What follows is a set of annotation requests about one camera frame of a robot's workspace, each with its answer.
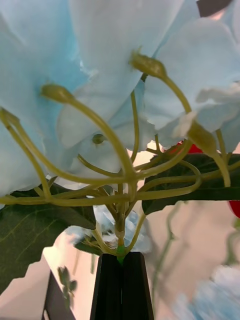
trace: flower arrangement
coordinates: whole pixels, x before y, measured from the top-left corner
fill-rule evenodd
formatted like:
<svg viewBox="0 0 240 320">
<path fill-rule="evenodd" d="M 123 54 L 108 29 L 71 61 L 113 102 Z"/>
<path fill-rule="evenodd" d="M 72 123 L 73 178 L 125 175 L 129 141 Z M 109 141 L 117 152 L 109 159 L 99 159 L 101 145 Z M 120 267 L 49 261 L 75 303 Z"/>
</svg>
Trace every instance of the flower arrangement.
<svg viewBox="0 0 240 320">
<path fill-rule="evenodd" d="M 239 0 L 220 20 L 193 0 L 0 2 L 0 292 L 67 228 L 122 263 L 151 249 L 152 212 L 240 200 L 239 21 Z"/>
</svg>

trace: black object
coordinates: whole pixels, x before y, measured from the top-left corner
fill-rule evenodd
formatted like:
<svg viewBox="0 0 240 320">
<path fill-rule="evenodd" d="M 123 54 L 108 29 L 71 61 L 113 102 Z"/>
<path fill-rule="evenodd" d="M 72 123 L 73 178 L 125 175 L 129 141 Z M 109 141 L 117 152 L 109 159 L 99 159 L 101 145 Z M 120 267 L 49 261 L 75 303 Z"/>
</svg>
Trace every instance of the black object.
<svg viewBox="0 0 240 320">
<path fill-rule="evenodd" d="M 99 258 L 90 320 L 154 320 L 141 253 L 129 253 L 123 266 L 110 254 Z"/>
<path fill-rule="evenodd" d="M 198 0 L 197 5 L 201 17 L 214 15 L 226 8 L 233 0 Z"/>
</svg>

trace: serrated leaf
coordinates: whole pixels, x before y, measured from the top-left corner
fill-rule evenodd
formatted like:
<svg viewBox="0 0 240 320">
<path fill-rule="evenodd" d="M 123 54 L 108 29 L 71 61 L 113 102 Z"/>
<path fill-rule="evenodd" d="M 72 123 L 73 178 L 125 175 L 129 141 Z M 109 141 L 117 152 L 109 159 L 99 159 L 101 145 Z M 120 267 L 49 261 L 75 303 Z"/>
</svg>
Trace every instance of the serrated leaf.
<svg viewBox="0 0 240 320">
<path fill-rule="evenodd" d="M 78 283 L 76 280 L 73 280 L 69 284 L 69 291 L 75 291 L 77 289 Z"/>
<path fill-rule="evenodd" d="M 214 160 L 205 154 L 195 153 L 188 154 L 185 161 L 194 165 L 199 169 L 201 174 L 210 173 L 212 171 L 218 170 L 218 166 Z M 229 165 L 240 161 L 239 154 L 233 154 L 228 162 Z M 177 177 L 177 176 L 192 176 L 194 173 L 186 166 L 182 164 L 177 164 L 173 168 L 158 174 L 156 176 L 151 176 L 145 180 L 145 184 L 154 179 L 161 177 Z M 203 181 L 200 187 L 192 193 L 174 196 L 163 199 L 153 199 L 142 201 L 142 209 L 146 215 L 152 212 L 160 211 L 164 209 L 165 206 L 175 205 L 177 201 L 189 201 L 189 200 L 214 200 L 214 201 L 227 201 L 227 200 L 240 200 L 240 167 L 230 172 L 231 186 L 224 187 L 224 181 L 222 177 Z M 149 189 L 149 191 L 157 190 L 170 190 L 176 188 L 183 188 L 192 185 L 192 182 L 181 182 L 181 183 L 165 183 L 159 184 L 154 188 Z"/>
<path fill-rule="evenodd" d="M 52 195 L 62 194 L 63 192 L 69 191 L 61 185 L 54 183 L 50 188 Z M 96 219 L 94 215 L 94 210 L 92 206 L 75 206 L 70 207 L 73 210 L 77 211 L 81 216 L 81 224 L 78 224 L 79 227 L 95 230 L 96 228 Z"/>
<path fill-rule="evenodd" d="M 57 191 L 59 187 L 51 188 L 52 194 Z M 36 196 L 34 190 L 16 191 L 12 195 Z M 43 249 L 52 246 L 66 228 L 84 225 L 93 229 L 94 221 L 91 206 L 6 205 L 0 210 L 0 294 L 12 279 L 24 277 L 29 264 L 39 261 Z"/>
<path fill-rule="evenodd" d="M 91 246 L 89 244 L 86 244 L 84 242 L 85 240 L 81 240 L 79 241 L 78 243 L 76 243 L 74 245 L 74 247 L 78 250 L 81 250 L 81 251 L 84 251 L 84 252 L 87 252 L 89 254 L 94 254 L 94 255 L 97 255 L 97 256 L 101 256 L 103 254 L 102 250 L 96 246 Z M 96 239 L 94 237 L 91 237 L 90 239 L 88 239 L 89 242 L 91 241 L 96 241 Z"/>
</svg>

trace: blue flower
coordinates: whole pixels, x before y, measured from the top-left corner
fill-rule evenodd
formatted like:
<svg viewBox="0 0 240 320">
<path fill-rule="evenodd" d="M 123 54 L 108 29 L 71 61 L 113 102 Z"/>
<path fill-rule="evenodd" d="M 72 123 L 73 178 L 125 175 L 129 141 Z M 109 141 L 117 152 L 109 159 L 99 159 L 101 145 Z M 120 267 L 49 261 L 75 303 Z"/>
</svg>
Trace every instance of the blue flower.
<svg viewBox="0 0 240 320">
<path fill-rule="evenodd" d="M 181 295 L 173 307 L 175 320 L 238 320 L 240 270 L 220 266 L 212 280 L 202 282 L 191 302 Z"/>
<path fill-rule="evenodd" d="M 188 3 L 190 0 L 2 0 L 0 106 L 20 119 L 40 151 L 62 170 L 86 173 L 77 162 L 78 153 L 96 166 L 102 165 L 108 152 L 109 159 L 114 159 L 105 141 L 96 161 L 91 141 L 98 128 L 70 106 L 41 97 L 41 87 L 48 83 L 66 87 L 132 148 L 132 116 L 127 119 L 126 115 L 132 110 L 130 93 L 142 74 L 130 67 L 131 52 L 141 46 L 143 54 L 152 56 L 172 31 L 190 20 Z M 140 99 L 139 112 L 142 106 Z M 153 127 L 143 115 L 139 122 L 142 150 L 153 138 Z M 40 184 L 29 160 L 2 125 L 0 133 L 4 153 L 0 195 Z M 116 172 L 117 168 L 116 162 L 107 169 Z"/>
<path fill-rule="evenodd" d="M 102 231 L 102 239 L 109 242 L 113 248 L 118 245 L 118 239 L 115 236 L 115 221 L 109 210 L 105 205 L 94 205 L 93 206 L 96 221 L 100 224 Z M 129 246 L 131 240 L 135 234 L 135 229 L 138 223 L 139 216 L 135 211 L 131 211 L 125 220 L 125 236 L 124 244 Z M 73 235 L 74 238 L 71 243 L 76 244 L 80 240 L 84 239 L 85 236 L 91 236 L 90 230 L 84 229 L 80 226 L 72 225 L 65 230 L 67 235 Z M 147 235 L 145 226 L 141 227 L 137 241 L 132 249 L 134 252 L 148 253 L 152 249 L 152 242 Z"/>
<path fill-rule="evenodd" d="M 20 119 L 50 161 L 68 169 L 77 151 L 58 141 L 62 106 L 40 96 L 46 83 L 74 90 L 87 79 L 65 0 L 0 2 L 0 70 L 0 106 Z M 0 135 L 0 195 L 39 185 L 32 164 L 2 124 Z"/>
<path fill-rule="evenodd" d="M 239 10 L 235 13 L 235 25 L 239 23 L 239 13 Z M 188 99 L 195 112 L 192 118 L 210 132 L 222 129 L 226 151 L 233 151 L 239 142 L 236 127 L 240 121 L 240 95 L 236 92 L 240 81 L 240 48 L 230 28 L 224 21 L 210 18 L 190 21 L 176 30 L 155 56 Z M 216 90 L 222 91 L 222 101 L 215 99 Z M 173 134 L 184 109 L 163 82 L 147 77 L 144 102 L 145 115 L 155 125 L 164 147 L 186 137 Z"/>
<path fill-rule="evenodd" d="M 142 75 L 129 65 L 132 51 L 141 48 L 142 54 L 151 57 L 170 36 L 171 28 L 175 29 L 180 21 L 186 22 L 187 10 L 183 7 L 190 2 L 71 0 L 73 27 L 83 67 L 90 76 L 89 83 L 75 91 L 75 97 L 109 121 Z M 66 106 L 61 111 L 57 130 L 62 143 L 69 147 L 93 134 L 96 127 Z"/>
</svg>

